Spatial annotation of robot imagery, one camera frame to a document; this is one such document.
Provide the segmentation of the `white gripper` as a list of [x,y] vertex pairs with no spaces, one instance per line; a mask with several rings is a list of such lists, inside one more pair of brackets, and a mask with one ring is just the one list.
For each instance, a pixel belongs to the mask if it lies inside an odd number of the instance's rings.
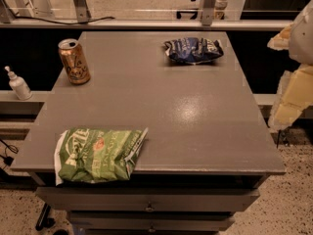
[[313,67],[309,66],[313,64],[313,0],[293,24],[269,40],[267,47],[277,51],[289,49],[290,58],[302,63],[295,71],[284,71],[268,119],[272,130],[284,130],[313,104]]

